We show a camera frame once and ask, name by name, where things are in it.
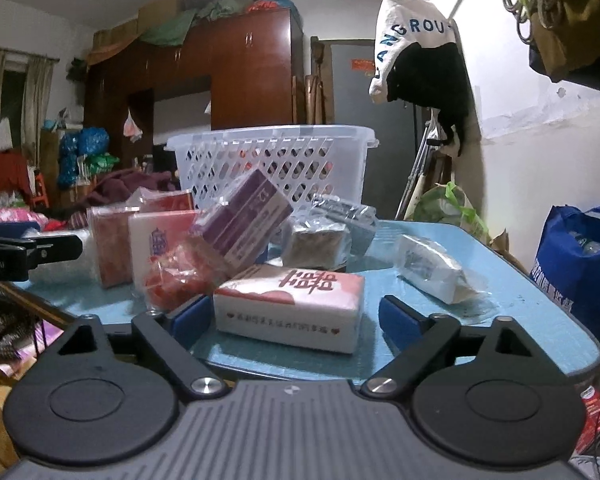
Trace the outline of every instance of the black cloth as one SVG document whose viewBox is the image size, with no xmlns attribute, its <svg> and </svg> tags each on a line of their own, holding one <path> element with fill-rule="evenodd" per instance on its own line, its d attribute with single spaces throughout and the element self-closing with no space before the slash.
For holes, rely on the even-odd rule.
<svg viewBox="0 0 600 480">
<path fill-rule="evenodd" d="M 540 75 L 546 75 L 540 52 L 533 43 L 529 45 L 529 66 Z M 600 57 L 589 66 L 572 70 L 564 79 L 578 85 L 600 90 Z"/>
<path fill-rule="evenodd" d="M 444 144 L 453 143 L 454 126 L 462 150 L 470 97 L 464 62 L 455 43 L 435 48 L 410 44 L 398 55 L 386 84 L 388 101 L 402 99 L 418 106 L 438 108 L 438 122 L 446 133 Z"/>
</svg>

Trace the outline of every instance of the gray metal door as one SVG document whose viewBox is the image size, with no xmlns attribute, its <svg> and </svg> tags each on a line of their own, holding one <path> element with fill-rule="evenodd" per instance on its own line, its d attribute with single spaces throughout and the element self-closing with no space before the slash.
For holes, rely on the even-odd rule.
<svg viewBox="0 0 600 480">
<path fill-rule="evenodd" d="M 332 44 L 333 107 L 336 124 L 368 126 L 380 145 L 368 151 L 362 201 L 393 219 L 416 155 L 414 106 L 403 101 L 374 104 L 371 70 L 357 60 L 373 60 L 374 47 Z"/>
</svg>

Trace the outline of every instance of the blue tote bag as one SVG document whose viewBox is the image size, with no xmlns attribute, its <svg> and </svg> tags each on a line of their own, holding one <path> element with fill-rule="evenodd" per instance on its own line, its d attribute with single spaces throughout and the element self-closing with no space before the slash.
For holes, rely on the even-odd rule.
<svg viewBox="0 0 600 480">
<path fill-rule="evenodd" d="M 600 207 L 554 206 L 544 223 L 531 279 L 600 341 L 600 251 L 586 254 L 571 232 L 600 243 Z"/>
</svg>

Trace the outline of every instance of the plaid fabric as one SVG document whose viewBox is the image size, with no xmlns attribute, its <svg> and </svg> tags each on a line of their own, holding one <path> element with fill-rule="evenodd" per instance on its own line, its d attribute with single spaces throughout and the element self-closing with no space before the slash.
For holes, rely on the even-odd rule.
<svg viewBox="0 0 600 480">
<path fill-rule="evenodd" d="M 67 227 L 72 231 L 84 229 L 88 226 L 89 223 L 87 222 L 87 213 L 84 211 L 76 211 L 71 215 L 71 218 L 69 218 L 69 221 L 67 222 Z"/>
<path fill-rule="evenodd" d="M 20 360 L 14 344 L 31 332 L 31 319 L 25 312 L 0 310 L 0 364 Z"/>
</svg>

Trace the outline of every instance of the window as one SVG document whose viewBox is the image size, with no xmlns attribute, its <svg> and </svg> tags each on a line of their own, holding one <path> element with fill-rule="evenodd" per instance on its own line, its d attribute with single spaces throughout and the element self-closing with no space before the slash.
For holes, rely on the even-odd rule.
<svg viewBox="0 0 600 480">
<path fill-rule="evenodd" d="M 9 118 L 11 126 L 11 142 L 14 148 L 22 145 L 20 127 L 22 121 L 22 102 L 24 100 L 24 83 L 27 78 L 26 70 L 9 70 L 7 67 L 2 79 L 0 94 L 0 113 Z"/>
</svg>

